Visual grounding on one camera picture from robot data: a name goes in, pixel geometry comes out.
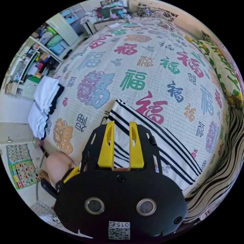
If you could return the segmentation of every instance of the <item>blue storage bin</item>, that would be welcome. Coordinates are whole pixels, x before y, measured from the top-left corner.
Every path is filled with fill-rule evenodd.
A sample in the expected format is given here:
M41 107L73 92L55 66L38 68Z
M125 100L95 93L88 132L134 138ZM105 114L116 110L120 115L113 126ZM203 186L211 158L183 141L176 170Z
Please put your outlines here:
M74 16L65 17L65 19L69 24L72 24L75 21Z
M66 16L66 15L68 15L68 14L70 14L70 10L69 10L69 9L64 10L64 11L61 13L61 15L62 15L63 17Z
M68 43L64 40L62 40L59 44L62 45L64 48L67 48L69 46Z
M55 46L53 46L52 48L50 48L50 50L52 52L54 52L56 55L60 55L61 52L64 50L65 48L60 44L56 44Z

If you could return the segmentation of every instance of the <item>educational chart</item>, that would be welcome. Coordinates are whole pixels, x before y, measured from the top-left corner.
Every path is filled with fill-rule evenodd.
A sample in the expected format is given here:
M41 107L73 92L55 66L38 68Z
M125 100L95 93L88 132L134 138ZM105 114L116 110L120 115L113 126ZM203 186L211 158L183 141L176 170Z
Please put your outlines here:
M36 170L31 160L11 163L8 166L17 190L36 183Z
M37 181L36 170L27 144L8 145L6 149L8 166L16 189L35 184Z
M31 160L27 144L8 145L6 148L9 164Z

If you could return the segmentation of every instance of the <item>white wall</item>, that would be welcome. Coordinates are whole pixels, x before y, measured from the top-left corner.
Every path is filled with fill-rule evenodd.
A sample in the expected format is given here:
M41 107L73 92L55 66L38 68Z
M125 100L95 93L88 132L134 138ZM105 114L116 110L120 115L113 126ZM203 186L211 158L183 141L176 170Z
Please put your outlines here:
M14 98L0 91L0 122L28 123L33 100L27 98Z

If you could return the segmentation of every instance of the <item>bedsheet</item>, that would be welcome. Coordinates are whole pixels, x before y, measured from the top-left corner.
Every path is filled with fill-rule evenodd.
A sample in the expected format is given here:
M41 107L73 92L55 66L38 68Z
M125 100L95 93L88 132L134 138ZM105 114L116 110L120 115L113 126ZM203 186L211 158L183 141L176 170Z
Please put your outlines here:
M46 139L79 163L92 130L121 99L185 146L189 158L180 167L194 162L200 173L187 182L171 166L164 172L191 196L221 164L230 111L214 68L185 37L166 25L121 23L86 40L57 71L65 90ZM120 158L115 156L117 167L128 165Z

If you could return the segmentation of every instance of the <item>white towel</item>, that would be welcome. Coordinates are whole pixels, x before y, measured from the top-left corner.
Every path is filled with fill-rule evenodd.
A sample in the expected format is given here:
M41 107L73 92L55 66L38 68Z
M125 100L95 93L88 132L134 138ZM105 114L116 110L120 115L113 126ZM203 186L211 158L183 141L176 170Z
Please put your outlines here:
M28 123L35 137L39 139L42 139L44 137L47 119L47 115L42 113L38 108L36 102L34 102L28 115Z
M57 79L43 76L33 95L33 98L35 99L42 113L49 113L51 103L58 90L59 86Z

